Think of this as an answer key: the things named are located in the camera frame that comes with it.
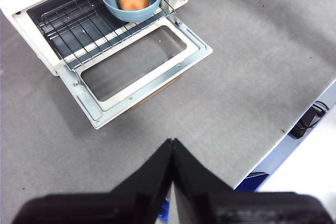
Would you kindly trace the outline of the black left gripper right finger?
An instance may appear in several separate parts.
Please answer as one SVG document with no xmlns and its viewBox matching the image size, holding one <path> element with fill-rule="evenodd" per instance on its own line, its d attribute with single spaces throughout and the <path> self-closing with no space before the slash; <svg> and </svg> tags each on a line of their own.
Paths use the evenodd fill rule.
<svg viewBox="0 0 336 224">
<path fill-rule="evenodd" d="M 172 141 L 174 183 L 196 223 L 332 223 L 322 203 L 293 192 L 232 189 L 178 140 Z"/>
</svg>

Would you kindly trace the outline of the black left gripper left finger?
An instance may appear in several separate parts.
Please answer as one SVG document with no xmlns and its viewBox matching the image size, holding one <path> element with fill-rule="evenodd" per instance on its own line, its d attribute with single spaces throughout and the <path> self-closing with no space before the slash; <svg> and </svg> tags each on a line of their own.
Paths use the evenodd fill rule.
<svg viewBox="0 0 336 224">
<path fill-rule="evenodd" d="M 155 223 L 172 180 L 173 141 L 166 140 L 107 193 L 56 194 L 26 202 L 13 223 Z"/>
</svg>

